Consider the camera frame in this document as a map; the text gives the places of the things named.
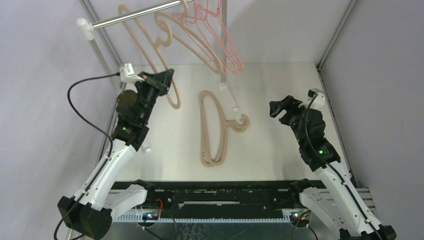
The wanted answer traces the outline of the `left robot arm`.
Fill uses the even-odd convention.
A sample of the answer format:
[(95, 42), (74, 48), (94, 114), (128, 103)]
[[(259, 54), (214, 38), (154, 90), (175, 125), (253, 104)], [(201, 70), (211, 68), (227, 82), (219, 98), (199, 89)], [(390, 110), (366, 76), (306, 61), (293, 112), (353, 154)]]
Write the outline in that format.
[(122, 91), (116, 99), (117, 123), (106, 137), (109, 148), (85, 183), (71, 197), (63, 196), (57, 204), (60, 224), (82, 237), (102, 239), (113, 222), (128, 210), (141, 205), (145, 209), (156, 203), (155, 186), (137, 179), (127, 189), (108, 198), (118, 173), (138, 152), (149, 131), (148, 122), (157, 99), (171, 87), (174, 69), (158, 73), (121, 69), (117, 76), (134, 89)]

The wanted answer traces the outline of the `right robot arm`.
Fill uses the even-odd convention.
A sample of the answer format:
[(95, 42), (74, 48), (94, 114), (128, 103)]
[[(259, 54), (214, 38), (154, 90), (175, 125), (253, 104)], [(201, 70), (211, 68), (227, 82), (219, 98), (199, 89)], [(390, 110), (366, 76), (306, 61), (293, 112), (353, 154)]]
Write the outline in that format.
[(348, 177), (341, 157), (325, 138), (326, 123), (317, 110), (315, 93), (309, 102), (288, 95), (269, 102), (269, 115), (291, 128), (302, 160), (316, 174), (331, 195), (333, 202), (321, 198), (311, 182), (304, 178), (291, 184), (289, 203), (313, 212), (340, 240), (394, 240), (397, 234), (391, 225), (383, 225), (361, 198)]

